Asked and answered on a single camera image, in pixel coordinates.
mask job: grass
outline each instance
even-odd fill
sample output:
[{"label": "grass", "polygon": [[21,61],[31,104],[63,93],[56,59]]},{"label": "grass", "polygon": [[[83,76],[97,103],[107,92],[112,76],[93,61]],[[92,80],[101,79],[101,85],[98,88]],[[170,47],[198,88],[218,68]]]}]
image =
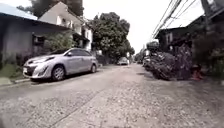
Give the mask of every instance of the grass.
[{"label": "grass", "polygon": [[22,79],[22,67],[13,64],[6,64],[0,70],[0,77],[7,77],[13,80]]}]

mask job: sidewalk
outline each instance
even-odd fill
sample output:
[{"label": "sidewalk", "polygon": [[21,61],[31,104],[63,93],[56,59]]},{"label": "sidewalk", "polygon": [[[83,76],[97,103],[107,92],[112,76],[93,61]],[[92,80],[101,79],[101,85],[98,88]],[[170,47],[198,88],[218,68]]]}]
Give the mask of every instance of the sidewalk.
[{"label": "sidewalk", "polygon": [[25,83],[29,81],[30,81],[29,79],[10,80],[9,78],[6,77],[0,77],[0,87]]}]

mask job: car side window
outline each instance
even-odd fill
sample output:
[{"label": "car side window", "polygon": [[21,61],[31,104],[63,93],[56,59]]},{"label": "car side window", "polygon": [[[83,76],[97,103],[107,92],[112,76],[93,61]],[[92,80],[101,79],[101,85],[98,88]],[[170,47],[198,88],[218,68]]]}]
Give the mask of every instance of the car side window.
[{"label": "car side window", "polygon": [[80,50],[80,55],[81,56],[91,56],[91,54],[87,51],[84,51],[84,50]]},{"label": "car side window", "polygon": [[79,50],[71,50],[72,56],[80,56]]}]

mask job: car tire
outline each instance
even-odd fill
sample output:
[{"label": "car tire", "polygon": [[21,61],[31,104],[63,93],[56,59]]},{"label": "car tire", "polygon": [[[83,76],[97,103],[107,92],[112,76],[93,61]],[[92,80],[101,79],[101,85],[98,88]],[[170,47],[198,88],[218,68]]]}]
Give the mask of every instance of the car tire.
[{"label": "car tire", "polygon": [[53,81],[61,81],[65,78],[65,69],[63,66],[55,66],[52,70],[51,78]]},{"label": "car tire", "polygon": [[91,66],[91,73],[95,73],[97,71],[97,67],[95,64]]}]

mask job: concrete road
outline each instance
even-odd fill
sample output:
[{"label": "concrete road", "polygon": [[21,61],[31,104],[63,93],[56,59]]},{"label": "concrete road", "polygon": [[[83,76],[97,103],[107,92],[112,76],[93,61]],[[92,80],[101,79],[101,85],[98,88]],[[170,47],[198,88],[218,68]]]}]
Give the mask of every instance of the concrete road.
[{"label": "concrete road", "polygon": [[0,89],[0,128],[223,128],[224,88],[155,80],[140,65]]}]

